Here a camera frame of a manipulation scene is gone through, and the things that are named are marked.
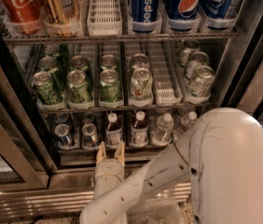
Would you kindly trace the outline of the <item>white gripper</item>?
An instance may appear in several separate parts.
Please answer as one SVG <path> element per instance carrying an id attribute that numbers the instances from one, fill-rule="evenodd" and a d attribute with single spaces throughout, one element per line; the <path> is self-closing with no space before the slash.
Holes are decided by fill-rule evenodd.
<path id="1" fill-rule="evenodd" d="M 96 155 L 94 196 L 96 199 L 118 186 L 125 175 L 125 143 L 121 142 L 114 159 L 106 158 L 105 144 L 101 143 Z"/>

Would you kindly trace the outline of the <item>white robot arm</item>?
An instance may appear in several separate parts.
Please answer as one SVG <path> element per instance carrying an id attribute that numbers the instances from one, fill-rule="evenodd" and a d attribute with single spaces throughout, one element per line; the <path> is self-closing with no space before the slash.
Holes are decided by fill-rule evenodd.
<path id="1" fill-rule="evenodd" d="M 235 108 L 203 114 L 175 143 L 95 198 L 81 224 L 110 224 L 179 183 L 191 184 L 194 224 L 263 224 L 263 128 Z"/>

